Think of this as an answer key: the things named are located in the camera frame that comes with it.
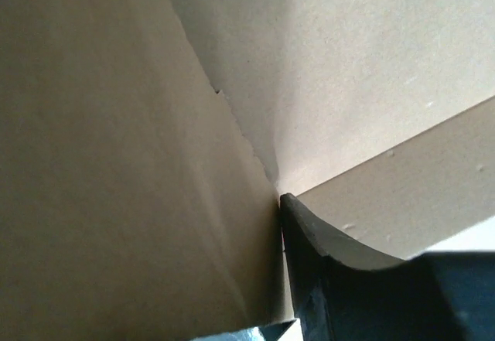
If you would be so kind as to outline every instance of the black object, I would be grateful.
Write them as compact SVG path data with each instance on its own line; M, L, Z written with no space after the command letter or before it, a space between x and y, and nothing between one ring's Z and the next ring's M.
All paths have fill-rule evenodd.
M495 340L494 254L400 261L330 226L291 194L280 206L305 341Z

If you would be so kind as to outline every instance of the cardboard surface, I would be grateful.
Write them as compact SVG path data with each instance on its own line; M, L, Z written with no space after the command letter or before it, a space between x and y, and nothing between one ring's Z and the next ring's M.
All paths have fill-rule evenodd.
M495 215L495 98L299 196L318 217L409 258Z
M0 15L0 339L276 320L275 191L169 0Z
M280 193L493 96L495 0L172 3Z

